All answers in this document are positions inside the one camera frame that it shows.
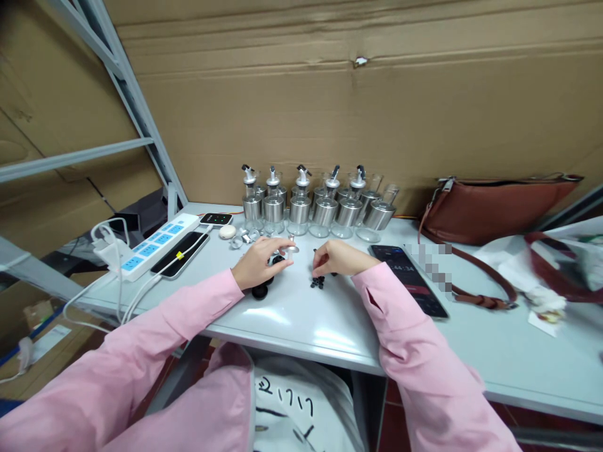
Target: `floor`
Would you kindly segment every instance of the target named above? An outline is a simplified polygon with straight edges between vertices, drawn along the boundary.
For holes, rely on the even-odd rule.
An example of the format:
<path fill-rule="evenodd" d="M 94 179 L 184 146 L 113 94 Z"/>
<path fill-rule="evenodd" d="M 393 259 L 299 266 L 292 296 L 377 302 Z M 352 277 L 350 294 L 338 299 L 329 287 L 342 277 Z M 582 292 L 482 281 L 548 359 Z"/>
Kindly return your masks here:
<path fill-rule="evenodd" d="M 565 417 L 553 416 L 551 414 L 499 403 L 491 403 L 491 405 L 504 423 L 510 427 L 544 428 L 578 432 L 603 431 L 601 426 L 574 421 Z M 521 445 L 521 448 L 525 452 L 564 452 L 567 450 L 531 445 Z M 404 407 L 402 406 L 398 387 L 392 380 L 388 382 L 388 393 L 378 452 L 410 452 Z"/>
<path fill-rule="evenodd" d="M 94 342 L 92 348 L 96 348 L 100 345 L 99 341 Z M 209 358 L 214 352 L 214 347 L 209 347 L 205 358 L 199 365 L 197 370 L 196 380 L 203 377 L 205 370 L 209 364 Z M 131 419 L 130 425 L 141 419 L 151 400 L 155 394 L 161 388 L 161 385 L 170 374 L 171 370 L 178 362 L 177 358 L 170 357 L 166 361 L 157 381 L 153 388 L 149 391 L 147 396 L 143 399 L 142 403 L 138 407 L 138 410 Z M 492 403 L 494 410 L 498 413 L 501 419 L 508 426 L 521 426 L 521 427 L 532 427 L 532 428 L 547 428 L 557 429 L 565 431 L 603 431 L 601 426 L 588 424 L 586 422 L 574 421 L 564 417 L 553 416 L 544 414 L 532 410 L 517 408 L 513 406 Z M 563 452 L 565 449 L 553 449 L 541 446 L 522 446 L 525 452 Z M 383 416 L 383 425 L 381 428 L 381 440 L 377 452 L 410 452 L 410 442 L 408 440 L 408 433 L 406 431 L 406 417 L 404 407 L 402 406 L 402 400 L 398 392 L 398 387 L 395 382 L 389 380 L 388 382 L 388 393 L 386 396 L 385 410 Z"/>

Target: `pink shirt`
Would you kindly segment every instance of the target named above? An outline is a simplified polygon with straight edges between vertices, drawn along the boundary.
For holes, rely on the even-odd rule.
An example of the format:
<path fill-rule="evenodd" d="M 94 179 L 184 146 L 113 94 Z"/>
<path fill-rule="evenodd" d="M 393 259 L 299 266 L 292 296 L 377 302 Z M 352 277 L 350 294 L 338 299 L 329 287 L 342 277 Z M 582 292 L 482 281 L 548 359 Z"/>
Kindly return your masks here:
<path fill-rule="evenodd" d="M 381 365 L 398 383 L 413 451 L 521 451 L 476 372 L 387 265 L 352 280 L 377 330 Z M 0 419 L 0 451 L 247 451 L 253 363 L 232 343 L 214 352 L 204 377 L 172 405 L 126 429 L 172 351 L 242 297 L 226 270 L 112 331 L 98 350 Z"/>

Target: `black phone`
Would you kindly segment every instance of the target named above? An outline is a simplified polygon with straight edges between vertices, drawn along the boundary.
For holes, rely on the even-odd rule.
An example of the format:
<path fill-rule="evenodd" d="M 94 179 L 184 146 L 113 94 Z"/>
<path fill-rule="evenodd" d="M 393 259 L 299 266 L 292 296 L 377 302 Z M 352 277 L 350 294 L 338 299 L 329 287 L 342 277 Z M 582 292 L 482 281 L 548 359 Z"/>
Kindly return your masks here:
<path fill-rule="evenodd" d="M 201 218 L 202 225 L 224 226 L 230 224 L 232 215 L 229 213 L 206 213 Z"/>
<path fill-rule="evenodd" d="M 209 235 L 205 234 L 204 232 L 189 232 L 187 235 L 182 237 L 182 240 L 179 241 L 169 253 L 163 256 L 161 260 L 157 262 L 153 268 L 151 268 L 151 273 L 159 273 L 166 265 L 176 259 L 179 253 L 184 253 L 187 249 L 191 248 L 191 246 L 195 245 L 194 248 L 182 256 L 181 259 L 174 262 L 172 265 L 166 268 L 163 273 L 161 273 L 162 276 L 168 279 L 175 279 L 180 275 L 190 260 L 195 257 L 195 255 L 208 240 Z"/>
<path fill-rule="evenodd" d="M 450 318 L 402 248 L 372 245 L 369 252 L 381 262 L 387 262 L 394 275 L 404 284 L 406 290 L 413 296 L 425 314 L 438 320 Z"/>

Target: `phone screen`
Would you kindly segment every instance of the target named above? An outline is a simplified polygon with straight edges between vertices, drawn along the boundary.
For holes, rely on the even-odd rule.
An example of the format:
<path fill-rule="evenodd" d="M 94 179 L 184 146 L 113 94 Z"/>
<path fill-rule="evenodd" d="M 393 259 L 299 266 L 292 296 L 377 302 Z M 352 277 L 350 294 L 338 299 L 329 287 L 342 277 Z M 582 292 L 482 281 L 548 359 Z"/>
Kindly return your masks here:
<path fill-rule="evenodd" d="M 224 226 L 231 221 L 232 215 L 229 213 L 206 213 L 201 222 L 205 224 Z"/>
<path fill-rule="evenodd" d="M 151 268 L 151 273 L 158 273 L 161 271 L 162 268 L 164 268 L 166 265 L 168 265 L 171 261 L 173 261 L 174 259 L 176 259 L 177 254 L 179 252 L 184 253 L 187 249 L 189 249 L 197 240 L 198 238 L 203 235 L 203 237 L 201 238 L 201 240 L 199 241 L 199 243 L 197 245 L 195 245 L 195 247 L 190 250 L 189 252 L 187 252 L 182 259 L 177 260 L 176 262 L 174 262 L 172 265 L 170 265 L 163 273 L 161 273 L 162 275 L 164 275 L 165 277 L 174 277 L 178 274 L 178 272 L 180 270 L 182 270 L 182 268 L 184 268 L 184 266 L 187 264 L 188 260 L 193 257 L 195 251 L 202 246 L 207 239 L 209 239 L 209 235 L 204 234 L 202 232 L 189 232 L 187 235 L 185 235 L 181 241 L 178 242 L 178 244 L 176 246 L 174 246 L 174 248 L 172 248 L 172 250 L 167 253 L 165 256 L 163 256 L 161 258 L 161 260 L 159 262 L 157 262 L 153 268 Z"/>
<path fill-rule="evenodd" d="M 391 271 L 404 284 L 425 314 L 436 318 L 449 318 L 442 304 L 402 248 L 373 245 L 371 254 L 380 261 L 387 262 Z"/>

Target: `pink sleeve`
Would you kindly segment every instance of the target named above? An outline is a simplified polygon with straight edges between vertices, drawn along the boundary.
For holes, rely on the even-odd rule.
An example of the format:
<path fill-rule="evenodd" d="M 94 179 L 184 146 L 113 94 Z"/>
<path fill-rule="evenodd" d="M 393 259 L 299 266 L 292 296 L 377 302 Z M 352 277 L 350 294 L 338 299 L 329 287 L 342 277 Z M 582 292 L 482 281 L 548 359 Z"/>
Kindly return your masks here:
<path fill-rule="evenodd" d="M 237 303 L 230 270 L 185 287 L 112 331 L 42 391 L 0 419 L 0 450 L 95 450 L 120 434 L 165 359 Z"/>
<path fill-rule="evenodd" d="M 520 452 L 482 395 L 477 372 L 448 347 L 387 264 L 352 280 L 377 329 L 381 365 L 398 383 L 413 451 Z"/>

